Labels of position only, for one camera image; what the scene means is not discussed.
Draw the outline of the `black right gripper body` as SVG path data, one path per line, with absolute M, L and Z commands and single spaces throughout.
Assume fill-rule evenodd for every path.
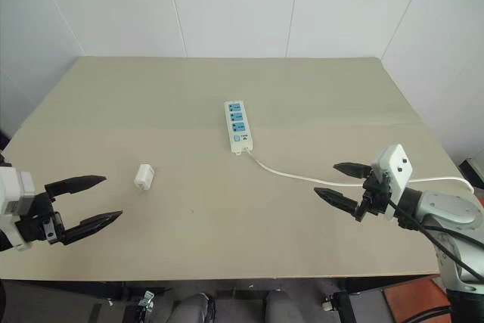
M 365 192 L 362 201 L 354 212 L 354 217 L 358 222 L 361 222 L 367 213 L 377 216 L 386 212 L 391 198 L 389 176 L 384 173 L 379 181 L 375 174 L 370 174 L 363 183 L 363 189 Z

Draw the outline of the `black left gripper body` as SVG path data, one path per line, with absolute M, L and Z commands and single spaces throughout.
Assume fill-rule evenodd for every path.
M 26 242 L 56 244 L 64 241 L 65 227 L 60 213 L 54 210 L 54 202 L 55 197 L 47 192 L 37 194 L 27 214 L 20 217 L 16 227 Z

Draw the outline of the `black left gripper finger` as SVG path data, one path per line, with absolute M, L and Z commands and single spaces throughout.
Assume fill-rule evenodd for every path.
M 60 242 L 63 245 L 72 244 L 98 233 L 103 228 L 113 223 L 123 214 L 122 210 L 102 213 L 88 219 L 82 220 L 77 226 L 64 231 Z
M 49 197 L 75 194 L 90 189 L 105 180 L 106 177 L 101 175 L 82 175 L 47 184 L 45 185 L 45 191 Z

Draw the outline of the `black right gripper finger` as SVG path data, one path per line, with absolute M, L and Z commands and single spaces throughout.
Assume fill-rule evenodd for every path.
M 367 179 L 372 173 L 371 166 L 360 163 L 337 163 L 333 165 L 333 168 L 356 179 Z
M 355 215 L 359 204 L 355 200 L 345 197 L 342 193 L 329 188 L 314 188 L 314 192 L 332 207 L 336 207 L 343 212 Z

